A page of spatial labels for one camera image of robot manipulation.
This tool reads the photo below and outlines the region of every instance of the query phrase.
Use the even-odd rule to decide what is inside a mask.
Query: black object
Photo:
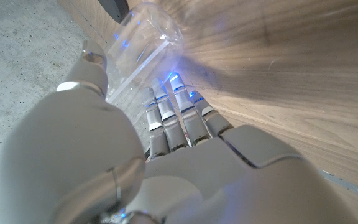
[[[124,19],[129,12],[126,0],[98,0],[103,9],[118,23]]]
[[[148,159],[150,157],[150,148],[144,153],[144,157]]]

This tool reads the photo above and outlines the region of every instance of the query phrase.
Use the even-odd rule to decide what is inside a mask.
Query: wooden surface
[[[59,2],[101,45],[118,28],[97,0]],[[190,90],[358,185],[358,0],[153,2],[181,27]],[[358,195],[336,189],[358,215]]]

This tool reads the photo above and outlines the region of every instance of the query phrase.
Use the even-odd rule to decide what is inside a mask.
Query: clear plastic cup
[[[128,13],[104,51],[106,101],[125,112],[142,139],[139,131],[147,127],[142,91],[155,77],[166,82],[177,66],[183,52],[180,29],[163,9],[145,2]]]

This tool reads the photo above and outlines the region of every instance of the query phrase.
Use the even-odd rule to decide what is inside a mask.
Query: gray concrete
[[[0,1],[0,148],[80,54],[82,29],[56,0]]]

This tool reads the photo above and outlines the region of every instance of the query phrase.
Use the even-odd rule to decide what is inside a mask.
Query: metal finger segment
[[[186,88],[180,89],[175,92],[175,97],[177,99],[178,107],[180,112],[184,112],[192,107],[194,107],[193,103],[190,101],[189,93]]]
[[[185,84],[179,74],[173,73],[171,76],[172,76],[172,78],[169,79],[169,81],[171,83],[173,91],[176,91],[180,87],[185,87]]]
[[[209,139],[210,135],[208,130],[198,115],[194,104],[191,102],[189,93],[179,74],[176,73],[175,76],[170,79],[170,83],[175,98],[177,99],[181,117],[185,124],[191,145],[195,146],[200,143],[201,140]]]
[[[192,146],[197,145],[201,140],[209,139],[209,133],[196,108],[190,108],[181,115]]]
[[[154,104],[146,109],[147,122],[149,124],[149,131],[162,127],[162,120],[158,105]]]
[[[158,108],[160,108],[160,114],[163,121],[172,116],[176,116],[175,111],[173,110],[172,103],[168,96],[165,96],[162,99],[158,100]]]
[[[163,127],[150,132],[150,160],[168,154],[169,147]]]
[[[188,143],[176,116],[172,116],[163,122],[165,135],[171,152],[188,147]]]
[[[195,104],[198,113],[204,119],[212,137],[220,136],[233,126],[220,115],[197,91],[190,93],[190,99]]]

